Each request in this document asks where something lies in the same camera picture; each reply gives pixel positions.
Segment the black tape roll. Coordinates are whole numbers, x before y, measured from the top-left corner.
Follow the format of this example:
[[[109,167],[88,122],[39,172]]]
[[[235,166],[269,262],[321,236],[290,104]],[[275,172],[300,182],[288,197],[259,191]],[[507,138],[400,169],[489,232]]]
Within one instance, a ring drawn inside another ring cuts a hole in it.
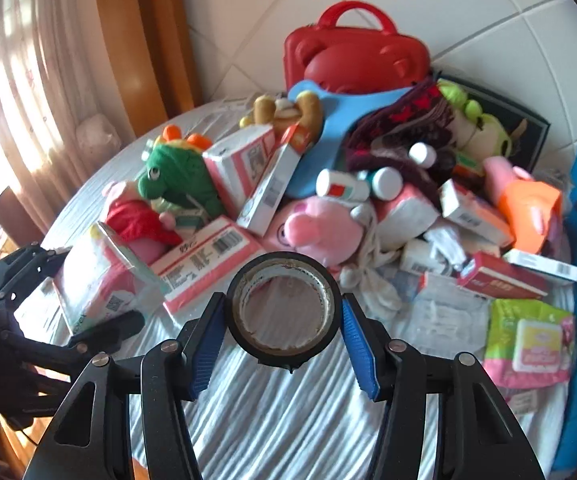
[[[261,364],[293,372],[331,344],[342,321],[332,274],[297,252],[250,260],[226,292],[234,340]]]

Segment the sheer beige curtain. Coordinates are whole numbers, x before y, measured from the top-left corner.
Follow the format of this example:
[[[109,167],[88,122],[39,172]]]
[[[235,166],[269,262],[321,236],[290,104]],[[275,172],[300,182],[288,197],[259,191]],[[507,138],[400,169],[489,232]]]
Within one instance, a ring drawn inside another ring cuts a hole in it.
[[[0,197],[46,232],[136,135],[96,0],[0,0]]]

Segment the pink plush in orange dress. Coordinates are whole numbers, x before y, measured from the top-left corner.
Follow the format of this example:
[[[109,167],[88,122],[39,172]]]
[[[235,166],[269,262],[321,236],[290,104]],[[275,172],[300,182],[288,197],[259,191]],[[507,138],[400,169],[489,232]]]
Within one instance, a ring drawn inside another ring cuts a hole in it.
[[[513,248],[542,255],[562,234],[563,197],[502,156],[484,160],[485,193],[514,236]]]

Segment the red santa plush toy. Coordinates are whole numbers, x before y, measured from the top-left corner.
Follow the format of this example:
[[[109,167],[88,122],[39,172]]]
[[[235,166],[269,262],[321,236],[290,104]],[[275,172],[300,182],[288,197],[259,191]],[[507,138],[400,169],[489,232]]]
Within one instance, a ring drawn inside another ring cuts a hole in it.
[[[100,220],[144,263],[152,264],[182,243],[176,220],[144,200],[134,181],[112,181],[103,188]]]

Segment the light blue plastic bib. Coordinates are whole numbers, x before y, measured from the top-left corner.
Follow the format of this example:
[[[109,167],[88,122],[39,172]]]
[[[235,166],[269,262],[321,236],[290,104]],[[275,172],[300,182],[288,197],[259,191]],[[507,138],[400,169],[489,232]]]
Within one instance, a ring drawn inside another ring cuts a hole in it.
[[[319,98],[323,126],[320,139],[298,162],[285,196],[299,200],[315,194],[319,172],[335,166],[339,149],[351,127],[362,117],[397,102],[411,90],[408,87],[370,94],[343,94],[323,90],[311,80],[299,81],[290,88],[288,97],[292,101],[304,91],[312,91]]]

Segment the brown reindeer antler plush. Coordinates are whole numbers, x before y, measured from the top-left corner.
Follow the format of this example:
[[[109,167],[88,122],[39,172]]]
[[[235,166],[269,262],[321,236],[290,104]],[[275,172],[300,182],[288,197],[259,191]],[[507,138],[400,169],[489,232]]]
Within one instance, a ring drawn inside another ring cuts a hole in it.
[[[313,91],[299,92],[295,100],[274,98],[263,94],[253,103],[253,110],[240,119],[238,126],[243,129],[253,125],[272,125],[275,137],[280,139],[287,128],[293,125],[304,127],[315,141],[323,129],[322,103]]]

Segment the green dinosaur plush toy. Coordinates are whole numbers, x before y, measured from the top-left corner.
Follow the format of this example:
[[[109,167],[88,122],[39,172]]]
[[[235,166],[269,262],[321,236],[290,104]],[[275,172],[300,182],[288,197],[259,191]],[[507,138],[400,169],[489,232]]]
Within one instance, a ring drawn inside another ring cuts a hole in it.
[[[226,213],[216,185],[211,179],[203,154],[212,145],[200,133],[184,136],[180,127],[170,124],[147,143],[143,153],[143,174],[138,191],[146,200],[166,200],[186,209],[203,209],[209,218]]]

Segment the green frog plush toy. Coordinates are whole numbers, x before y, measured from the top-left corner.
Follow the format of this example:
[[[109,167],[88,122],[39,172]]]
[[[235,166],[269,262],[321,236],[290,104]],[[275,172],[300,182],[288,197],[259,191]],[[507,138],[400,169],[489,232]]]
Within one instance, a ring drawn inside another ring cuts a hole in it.
[[[453,110],[449,125],[456,148],[467,156],[482,162],[491,156],[510,157],[527,129],[523,118],[511,133],[500,120],[485,113],[479,102],[455,82],[441,78],[437,87]]]

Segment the dark red knitted scarf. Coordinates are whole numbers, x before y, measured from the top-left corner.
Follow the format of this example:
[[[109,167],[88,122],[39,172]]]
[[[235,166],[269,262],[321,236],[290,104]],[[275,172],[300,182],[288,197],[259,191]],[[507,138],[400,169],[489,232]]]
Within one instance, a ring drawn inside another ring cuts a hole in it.
[[[363,116],[344,142],[348,170],[374,171],[391,167],[403,181],[415,186],[434,206],[439,205],[438,184],[409,157],[409,148],[422,142],[435,150],[453,143],[453,108],[427,77],[393,104]]]

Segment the white medicine bottle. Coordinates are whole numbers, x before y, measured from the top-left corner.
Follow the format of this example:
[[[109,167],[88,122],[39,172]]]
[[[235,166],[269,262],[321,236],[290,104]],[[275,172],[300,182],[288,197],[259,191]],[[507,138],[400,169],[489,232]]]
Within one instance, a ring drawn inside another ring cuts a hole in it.
[[[316,194],[330,200],[362,203],[370,197],[369,184],[347,172],[322,169],[316,180]]]

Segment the pink tissue pack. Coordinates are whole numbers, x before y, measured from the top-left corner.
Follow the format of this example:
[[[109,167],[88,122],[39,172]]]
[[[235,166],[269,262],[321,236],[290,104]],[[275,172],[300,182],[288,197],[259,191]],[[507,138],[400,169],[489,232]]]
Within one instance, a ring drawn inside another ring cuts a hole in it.
[[[393,200],[374,200],[377,211],[377,237],[384,250],[397,250],[430,229],[439,211],[412,184]]]

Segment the red bear-face plastic case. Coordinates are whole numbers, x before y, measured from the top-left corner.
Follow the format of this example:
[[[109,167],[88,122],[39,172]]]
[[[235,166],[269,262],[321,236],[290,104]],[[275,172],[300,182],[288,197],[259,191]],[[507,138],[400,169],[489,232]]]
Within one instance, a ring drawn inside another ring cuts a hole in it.
[[[341,26],[347,12],[365,10],[377,29]],[[369,94],[408,88],[430,73],[429,49],[400,34],[391,18],[370,3],[344,0],[330,6],[316,23],[293,30],[284,41],[287,88],[310,80],[332,93]]]

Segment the red white medicine box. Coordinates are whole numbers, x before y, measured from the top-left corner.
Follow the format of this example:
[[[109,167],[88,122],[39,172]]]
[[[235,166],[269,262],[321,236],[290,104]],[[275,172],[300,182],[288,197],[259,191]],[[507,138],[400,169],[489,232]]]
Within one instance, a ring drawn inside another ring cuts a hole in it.
[[[550,290],[541,276],[488,252],[475,252],[457,283],[471,292],[496,299],[540,299],[548,296]]]

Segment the pink pig plush toy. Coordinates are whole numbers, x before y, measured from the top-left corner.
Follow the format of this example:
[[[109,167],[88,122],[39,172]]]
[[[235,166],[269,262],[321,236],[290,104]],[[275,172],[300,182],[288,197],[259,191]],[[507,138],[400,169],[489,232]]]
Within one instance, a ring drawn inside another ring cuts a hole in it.
[[[346,206],[311,196],[282,206],[260,242],[267,252],[298,252],[339,270],[357,256],[374,220],[369,202]]]

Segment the green pink wet wipes pack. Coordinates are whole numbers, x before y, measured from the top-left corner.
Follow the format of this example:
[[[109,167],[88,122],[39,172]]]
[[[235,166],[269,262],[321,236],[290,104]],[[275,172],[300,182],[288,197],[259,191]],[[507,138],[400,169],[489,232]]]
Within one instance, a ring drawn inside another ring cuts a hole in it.
[[[574,315],[535,299],[496,299],[483,367],[499,388],[531,390],[568,382],[576,347]]]

